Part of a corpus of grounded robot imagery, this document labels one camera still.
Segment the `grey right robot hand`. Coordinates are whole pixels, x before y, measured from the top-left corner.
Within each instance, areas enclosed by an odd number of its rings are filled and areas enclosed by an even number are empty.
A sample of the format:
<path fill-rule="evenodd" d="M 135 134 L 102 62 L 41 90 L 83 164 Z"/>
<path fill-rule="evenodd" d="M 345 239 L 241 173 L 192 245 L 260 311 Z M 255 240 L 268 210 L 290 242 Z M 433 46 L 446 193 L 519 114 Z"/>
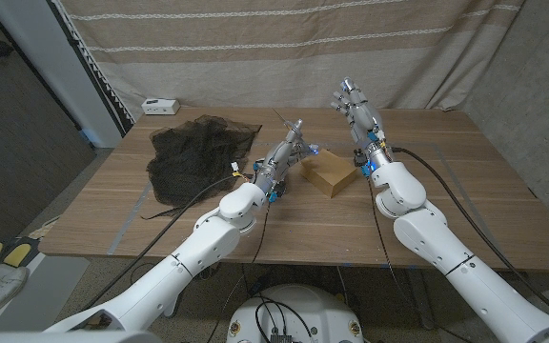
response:
<path fill-rule="evenodd" d="M 335 102 L 331 107 L 345 116 L 351 136 L 358 145 L 354 151 L 354 164 L 365 176 L 370 176 L 393 162 L 392 155 L 387 152 L 382 117 L 350 77 L 343 79 L 340 88 L 341 92 L 333 93 Z"/>

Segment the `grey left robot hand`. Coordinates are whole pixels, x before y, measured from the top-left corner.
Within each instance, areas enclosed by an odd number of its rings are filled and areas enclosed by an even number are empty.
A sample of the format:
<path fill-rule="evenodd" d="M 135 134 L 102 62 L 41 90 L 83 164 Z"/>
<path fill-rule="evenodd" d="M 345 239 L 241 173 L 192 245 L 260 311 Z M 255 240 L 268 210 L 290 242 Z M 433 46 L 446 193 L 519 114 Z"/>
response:
<path fill-rule="evenodd" d="M 269 202 L 274 202 L 284 193 L 285 186 L 281 186 L 281 183 L 289 168 L 308 156 L 317 155 L 319 151 L 318 145 L 303 140 L 301 119 L 296 122 L 285 121 L 284 124 L 290 129 L 286 137 L 262 160 L 254 163 L 253 183 L 264 191 Z"/>

